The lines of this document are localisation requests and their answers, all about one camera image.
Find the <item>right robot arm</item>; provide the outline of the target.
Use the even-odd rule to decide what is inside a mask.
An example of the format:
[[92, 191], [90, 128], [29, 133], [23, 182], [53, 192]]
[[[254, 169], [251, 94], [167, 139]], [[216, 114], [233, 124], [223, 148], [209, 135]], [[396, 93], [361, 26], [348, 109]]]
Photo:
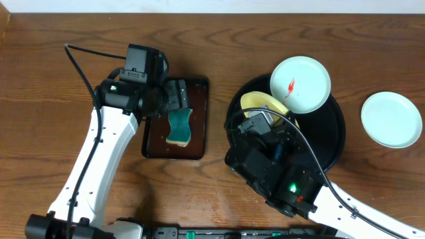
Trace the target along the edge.
[[267, 122], [267, 109], [234, 127], [233, 113], [224, 123], [231, 138], [225, 163], [236, 171], [265, 203], [288, 217], [296, 215], [332, 227], [353, 238], [423, 238], [424, 231], [400, 222], [352, 197], [332, 183], [321, 166], [315, 170], [292, 161], [305, 149], [314, 163], [313, 149], [294, 120], [282, 114], [285, 130]]

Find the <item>yellow plate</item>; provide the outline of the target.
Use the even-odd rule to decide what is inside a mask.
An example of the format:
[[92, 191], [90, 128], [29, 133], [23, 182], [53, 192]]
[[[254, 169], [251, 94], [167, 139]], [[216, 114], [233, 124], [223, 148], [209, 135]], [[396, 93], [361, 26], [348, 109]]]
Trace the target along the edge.
[[[265, 108], [278, 112], [283, 116], [288, 116], [289, 113], [289, 109], [287, 109], [283, 103], [279, 102], [271, 95], [259, 91], [253, 91], [242, 95], [240, 106], [242, 110], [247, 108]], [[284, 120], [280, 119], [278, 116], [261, 111], [244, 112], [244, 116], [246, 117], [245, 121], [254, 123], [254, 120], [251, 118], [258, 114], [264, 116], [270, 126], [278, 126], [284, 123]]]

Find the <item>pale blue plate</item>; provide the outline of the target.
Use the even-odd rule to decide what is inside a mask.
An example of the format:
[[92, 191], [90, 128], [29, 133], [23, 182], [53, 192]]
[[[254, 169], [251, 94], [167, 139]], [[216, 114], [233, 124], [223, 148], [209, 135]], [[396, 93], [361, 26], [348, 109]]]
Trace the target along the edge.
[[411, 146], [422, 134], [418, 108], [395, 92], [368, 97], [361, 108], [361, 123], [372, 140], [394, 149]]
[[319, 109], [331, 92], [327, 69], [307, 56], [287, 58], [275, 67], [270, 77], [272, 96], [295, 114]]

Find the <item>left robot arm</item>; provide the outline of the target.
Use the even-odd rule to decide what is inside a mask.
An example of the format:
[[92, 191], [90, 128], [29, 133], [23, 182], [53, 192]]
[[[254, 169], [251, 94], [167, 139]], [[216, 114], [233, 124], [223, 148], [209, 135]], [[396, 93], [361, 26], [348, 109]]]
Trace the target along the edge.
[[118, 165], [141, 120], [189, 107], [189, 82], [159, 84], [105, 79], [95, 89], [90, 127], [72, 172], [45, 216], [30, 215], [27, 238], [146, 238], [143, 225], [118, 219], [104, 225]]

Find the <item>green yellow sponge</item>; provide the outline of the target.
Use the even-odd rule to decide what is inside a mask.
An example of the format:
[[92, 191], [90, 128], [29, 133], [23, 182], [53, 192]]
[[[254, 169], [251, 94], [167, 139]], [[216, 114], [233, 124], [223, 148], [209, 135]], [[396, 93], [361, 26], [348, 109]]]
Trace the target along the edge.
[[191, 108], [185, 108], [169, 112], [168, 121], [170, 132], [166, 138], [166, 142], [179, 147], [186, 147], [191, 140], [191, 128], [189, 125]]

